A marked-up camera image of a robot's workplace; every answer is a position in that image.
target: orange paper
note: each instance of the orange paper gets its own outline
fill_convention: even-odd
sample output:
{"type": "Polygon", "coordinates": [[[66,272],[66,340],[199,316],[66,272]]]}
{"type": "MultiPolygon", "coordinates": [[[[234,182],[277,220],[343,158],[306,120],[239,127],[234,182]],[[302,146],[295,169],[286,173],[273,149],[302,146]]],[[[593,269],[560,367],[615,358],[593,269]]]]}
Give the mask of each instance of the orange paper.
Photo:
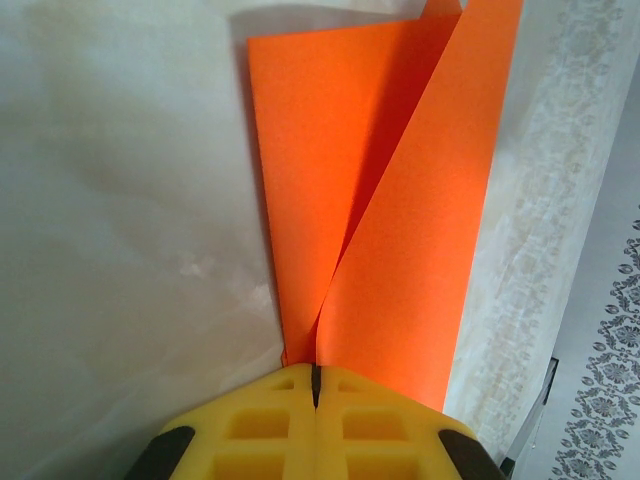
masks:
{"type": "Polygon", "coordinates": [[[442,407],[520,8],[250,39],[285,363],[442,407]]]}

